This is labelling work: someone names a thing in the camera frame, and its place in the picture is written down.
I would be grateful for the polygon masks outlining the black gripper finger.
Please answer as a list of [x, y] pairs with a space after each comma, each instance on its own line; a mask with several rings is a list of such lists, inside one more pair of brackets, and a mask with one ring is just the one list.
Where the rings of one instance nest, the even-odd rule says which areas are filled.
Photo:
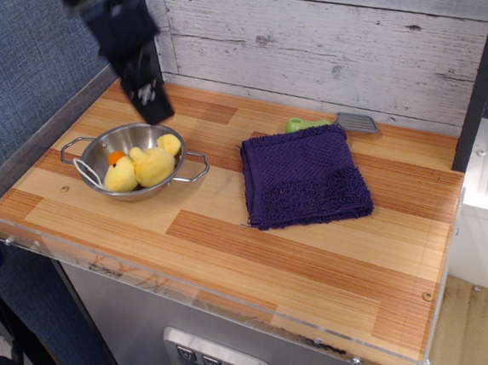
[[147, 124], [159, 124], [174, 116], [163, 88], [164, 79], [154, 43], [129, 55], [120, 71], [122, 88]]

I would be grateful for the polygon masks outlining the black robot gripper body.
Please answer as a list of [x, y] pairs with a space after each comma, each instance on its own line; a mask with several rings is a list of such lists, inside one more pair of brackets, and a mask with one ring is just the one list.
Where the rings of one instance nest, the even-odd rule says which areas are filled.
[[158, 34], [145, 0], [61, 0], [79, 14], [112, 66], [122, 68]]

